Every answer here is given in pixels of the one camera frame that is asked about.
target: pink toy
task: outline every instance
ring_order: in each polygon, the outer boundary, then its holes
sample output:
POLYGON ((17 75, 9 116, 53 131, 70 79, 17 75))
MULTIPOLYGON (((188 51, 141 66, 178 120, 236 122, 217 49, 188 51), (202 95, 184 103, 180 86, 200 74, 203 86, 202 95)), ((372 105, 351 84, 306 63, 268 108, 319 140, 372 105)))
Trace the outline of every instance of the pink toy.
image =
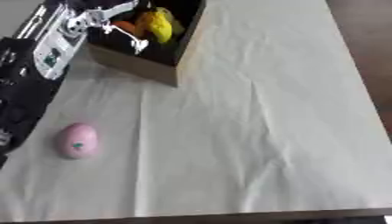
POLYGON ((61 131, 59 147, 70 158, 91 157, 97 152, 97 146, 95 129, 85 123, 75 123, 61 131))

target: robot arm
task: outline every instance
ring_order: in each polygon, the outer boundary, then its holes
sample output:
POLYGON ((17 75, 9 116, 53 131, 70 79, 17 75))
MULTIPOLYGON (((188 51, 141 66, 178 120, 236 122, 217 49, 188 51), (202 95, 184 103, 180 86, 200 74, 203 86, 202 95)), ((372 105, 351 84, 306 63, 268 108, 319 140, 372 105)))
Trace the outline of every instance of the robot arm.
MULTIPOLYGON (((138 2, 79 11, 64 1, 45 0, 12 38, 0 40, 0 168, 5 155, 27 139, 46 112, 88 28, 111 33, 118 28, 110 19, 134 10, 138 2)), ((125 34, 135 53, 148 45, 147 40, 125 34)))

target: green sticker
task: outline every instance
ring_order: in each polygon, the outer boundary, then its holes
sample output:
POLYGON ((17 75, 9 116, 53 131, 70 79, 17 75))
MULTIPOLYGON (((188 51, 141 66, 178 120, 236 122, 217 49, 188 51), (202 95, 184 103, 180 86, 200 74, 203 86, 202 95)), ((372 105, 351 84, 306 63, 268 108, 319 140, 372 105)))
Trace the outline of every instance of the green sticker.
POLYGON ((73 147, 75 149, 80 149, 81 147, 83 147, 83 144, 82 143, 75 143, 75 144, 73 144, 73 147))

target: paper sheet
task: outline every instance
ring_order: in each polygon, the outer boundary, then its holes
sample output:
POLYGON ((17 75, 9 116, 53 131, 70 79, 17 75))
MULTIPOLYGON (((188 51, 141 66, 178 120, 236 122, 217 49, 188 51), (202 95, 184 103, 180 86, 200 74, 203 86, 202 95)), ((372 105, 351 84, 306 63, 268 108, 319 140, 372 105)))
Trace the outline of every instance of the paper sheet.
MULTIPOLYGON (((38 2, 1 1, 1 34, 38 2)), ((323 0, 209 0, 200 25, 177 89, 80 52, 0 172, 0 221, 392 206, 389 140, 323 0), (98 156, 56 153, 77 122, 98 156)))

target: cardboard box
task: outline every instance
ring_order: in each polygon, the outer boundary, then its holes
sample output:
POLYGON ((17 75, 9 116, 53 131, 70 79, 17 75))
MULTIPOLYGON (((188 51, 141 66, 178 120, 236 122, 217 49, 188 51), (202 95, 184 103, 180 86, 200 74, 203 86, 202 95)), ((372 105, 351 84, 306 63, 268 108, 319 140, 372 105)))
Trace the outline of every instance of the cardboard box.
POLYGON ((185 33, 176 43, 160 45, 151 41, 143 52, 135 55, 126 35, 115 31, 106 35, 100 30, 92 30, 88 35, 89 49, 92 57, 104 66, 177 87, 181 68, 186 63, 185 54, 206 7, 206 0, 155 0, 154 4, 171 11, 185 27, 185 33))

